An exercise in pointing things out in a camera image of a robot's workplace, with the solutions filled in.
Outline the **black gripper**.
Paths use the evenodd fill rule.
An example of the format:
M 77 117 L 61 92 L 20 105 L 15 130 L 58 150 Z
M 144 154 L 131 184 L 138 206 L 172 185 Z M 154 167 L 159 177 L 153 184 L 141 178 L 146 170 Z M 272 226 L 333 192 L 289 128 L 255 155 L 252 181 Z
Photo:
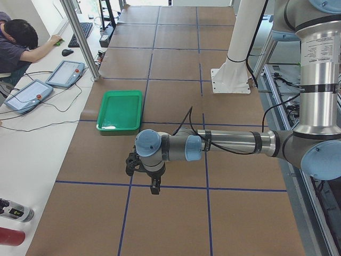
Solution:
M 151 178 L 150 190 L 153 195 L 160 194 L 161 177 L 163 171 L 147 172 L 147 175 Z

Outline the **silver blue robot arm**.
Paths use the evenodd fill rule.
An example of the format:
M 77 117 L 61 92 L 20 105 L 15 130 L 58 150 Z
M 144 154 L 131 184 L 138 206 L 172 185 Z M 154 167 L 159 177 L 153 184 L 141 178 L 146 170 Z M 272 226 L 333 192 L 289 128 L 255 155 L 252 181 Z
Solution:
M 336 122 L 340 64 L 340 1 L 276 1 L 274 31 L 301 41 L 299 123 L 291 131 L 233 132 L 184 127 L 170 135 L 141 131 L 126 173 L 144 172 L 159 194 L 169 161 L 197 161 L 203 152 L 266 154 L 286 160 L 319 180 L 340 177 L 340 127 Z

